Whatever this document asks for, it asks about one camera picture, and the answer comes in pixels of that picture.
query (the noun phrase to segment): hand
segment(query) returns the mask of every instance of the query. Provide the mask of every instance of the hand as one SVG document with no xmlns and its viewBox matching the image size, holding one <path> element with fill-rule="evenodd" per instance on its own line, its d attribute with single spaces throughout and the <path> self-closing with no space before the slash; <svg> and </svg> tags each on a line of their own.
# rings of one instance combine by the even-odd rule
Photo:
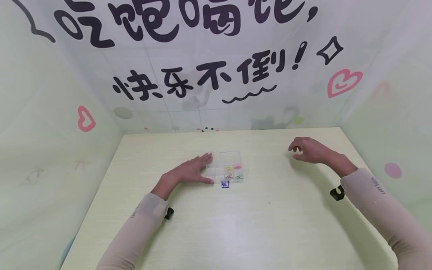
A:
<svg viewBox="0 0 432 270">
<path fill-rule="evenodd" d="M 212 154 L 206 153 L 201 157 L 197 156 L 194 159 L 181 163 L 169 172 L 164 173 L 151 193 L 167 200 L 179 183 L 214 184 L 212 179 L 200 175 L 200 169 L 209 165 L 212 161 Z"/>
<path fill-rule="evenodd" d="M 295 138 L 288 150 L 302 151 L 302 155 L 293 155 L 292 157 L 304 162 L 325 164 L 341 178 L 358 170 L 345 155 L 339 154 L 309 137 Z"/>
<path fill-rule="evenodd" d="M 328 148 L 324 144 L 306 137 L 297 137 L 289 145 L 288 150 L 294 150 L 294 152 L 302 151 L 302 155 L 293 155 L 292 157 L 296 160 L 309 162 L 309 163 L 323 163 L 328 165 L 331 159 L 336 158 L 339 153 Z"/>
<path fill-rule="evenodd" d="M 213 157 L 211 153 L 206 153 L 203 156 L 197 156 L 194 159 L 181 163 L 179 166 L 165 173 L 162 177 L 171 179 L 177 183 L 205 183 L 214 184 L 210 178 L 200 175 L 200 169 L 212 163 Z"/>
</svg>

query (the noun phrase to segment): beige sleeve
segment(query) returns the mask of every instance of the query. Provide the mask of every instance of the beige sleeve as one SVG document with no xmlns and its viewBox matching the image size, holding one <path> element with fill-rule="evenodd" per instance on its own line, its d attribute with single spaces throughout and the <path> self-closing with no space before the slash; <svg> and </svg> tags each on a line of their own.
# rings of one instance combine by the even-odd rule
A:
<svg viewBox="0 0 432 270">
<path fill-rule="evenodd" d="M 432 237 L 366 169 L 341 179 L 349 200 L 395 252 L 399 270 L 432 269 Z"/>
<path fill-rule="evenodd" d="M 147 241 L 161 225 L 168 203 L 149 193 L 111 241 L 96 270 L 132 270 Z"/>
</svg>

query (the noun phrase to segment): table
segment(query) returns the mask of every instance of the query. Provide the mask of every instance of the table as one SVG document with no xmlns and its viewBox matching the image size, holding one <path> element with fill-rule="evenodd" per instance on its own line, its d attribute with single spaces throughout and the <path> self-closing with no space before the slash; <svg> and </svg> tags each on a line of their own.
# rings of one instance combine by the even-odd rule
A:
<svg viewBox="0 0 432 270">
<path fill-rule="evenodd" d="M 289 157 L 312 137 L 366 164 L 338 128 L 124 135 L 62 270 L 93 270 L 160 175 L 205 152 L 240 151 L 243 183 L 178 187 L 136 269 L 397 269 L 384 239 L 347 198 L 338 176 Z"/>
</svg>

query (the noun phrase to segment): pink heart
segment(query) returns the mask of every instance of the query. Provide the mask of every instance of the pink heart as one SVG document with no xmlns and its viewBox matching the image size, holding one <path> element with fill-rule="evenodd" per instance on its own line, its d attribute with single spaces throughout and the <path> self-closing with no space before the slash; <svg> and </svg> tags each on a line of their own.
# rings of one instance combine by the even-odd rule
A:
<svg viewBox="0 0 432 270">
<path fill-rule="evenodd" d="M 78 107 L 78 115 L 79 115 L 78 127 L 81 131 L 89 132 L 90 130 L 92 130 L 96 126 L 95 119 L 93 119 L 93 116 L 89 113 L 89 111 L 87 110 L 86 107 L 79 106 Z M 91 123 L 88 124 L 87 126 L 83 126 L 83 123 L 86 120 L 86 117 L 88 117 L 90 119 Z"/>
<path fill-rule="evenodd" d="M 381 91 L 385 95 L 390 95 L 390 93 L 391 93 L 391 84 L 389 82 L 387 82 L 387 81 L 383 81 L 380 84 L 378 84 L 378 86 L 375 87 L 374 91 L 372 92 L 372 98 L 377 98 L 378 94 Z"/>
<path fill-rule="evenodd" d="M 334 80 L 336 79 L 336 77 L 338 77 L 341 74 L 343 74 L 343 80 L 342 80 L 343 82 L 346 82 L 347 80 L 351 79 L 354 76 L 357 77 L 357 80 L 350 86 L 348 86 L 347 84 L 344 84 L 341 86 L 337 83 L 334 88 L 336 88 L 337 90 L 340 90 L 340 89 L 342 89 L 342 90 L 340 90 L 339 92 L 333 93 Z M 356 71 L 356 72 L 353 72 L 351 74 L 349 69 L 343 69 L 343 70 L 336 72 L 328 81 L 328 85 L 327 85 L 328 98 L 334 98 L 337 95 L 343 94 L 343 93 L 348 92 L 349 90 L 353 89 L 360 82 L 362 77 L 363 77 L 363 73 L 361 71 Z"/>
</svg>

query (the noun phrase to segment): light green wall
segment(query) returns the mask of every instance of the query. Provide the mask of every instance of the light green wall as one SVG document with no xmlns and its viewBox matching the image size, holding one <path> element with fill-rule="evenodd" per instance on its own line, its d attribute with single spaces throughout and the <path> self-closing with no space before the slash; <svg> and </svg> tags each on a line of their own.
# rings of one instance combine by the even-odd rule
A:
<svg viewBox="0 0 432 270">
<path fill-rule="evenodd" d="M 432 33 L 393 65 L 342 129 L 369 168 L 432 231 Z M 388 162 L 402 177 L 389 177 Z"/>
<path fill-rule="evenodd" d="M 0 268 L 59 269 L 121 132 L 12 1 L 0 34 Z M 96 122 L 88 132 L 79 106 Z"/>
</svg>

